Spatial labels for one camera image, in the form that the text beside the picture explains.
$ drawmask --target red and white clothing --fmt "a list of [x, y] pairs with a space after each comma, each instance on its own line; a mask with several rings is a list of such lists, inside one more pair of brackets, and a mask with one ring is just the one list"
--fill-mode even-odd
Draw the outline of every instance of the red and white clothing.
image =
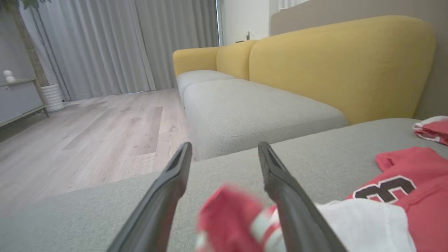
[[[414, 252], [406, 213], [398, 206], [364, 199], [317, 208], [349, 252]], [[197, 252], [285, 252], [276, 206], [263, 210], [245, 193], [219, 189], [199, 215]]]
[[379, 154], [381, 175], [350, 198], [402, 207], [419, 252], [448, 251], [448, 160], [430, 148]]
[[412, 126], [415, 134], [423, 139], [448, 145], [448, 117], [436, 116]]

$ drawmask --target red jersey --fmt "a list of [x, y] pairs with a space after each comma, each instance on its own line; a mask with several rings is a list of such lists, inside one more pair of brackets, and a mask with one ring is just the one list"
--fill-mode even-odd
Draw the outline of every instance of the red jersey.
[[430, 148], [379, 154], [381, 175], [349, 198], [401, 206], [419, 252], [448, 251], [448, 160]]

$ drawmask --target plant pot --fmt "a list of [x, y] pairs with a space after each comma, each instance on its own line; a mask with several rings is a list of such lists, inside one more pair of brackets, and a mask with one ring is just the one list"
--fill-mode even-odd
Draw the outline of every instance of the plant pot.
[[62, 103], [62, 96], [60, 94], [59, 85], [42, 87], [42, 91], [48, 102], [48, 112], [56, 112], [65, 109], [65, 106]]

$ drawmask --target printed number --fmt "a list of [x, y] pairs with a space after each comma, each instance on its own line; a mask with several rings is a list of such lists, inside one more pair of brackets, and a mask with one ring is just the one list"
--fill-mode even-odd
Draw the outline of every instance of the printed number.
[[398, 198], [394, 192], [401, 190], [404, 194], [409, 195], [416, 188], [412, 180], [403, 176], [396, 176], [379, 181], [378, 184], [370, 184], [359, 188], [353, 193], [353, 198], [371, 199], [378, 197], [382, 202], [395, 203]]

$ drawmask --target light wood floorboard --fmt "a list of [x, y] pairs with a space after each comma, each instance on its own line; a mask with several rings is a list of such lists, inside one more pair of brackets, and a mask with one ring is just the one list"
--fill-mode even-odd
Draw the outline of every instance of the light wood floorboard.
[[0, 129], [0, 215], [161, 171], [189, 140], [175, 89], [69, 102], [48, 119], [37, 115]]

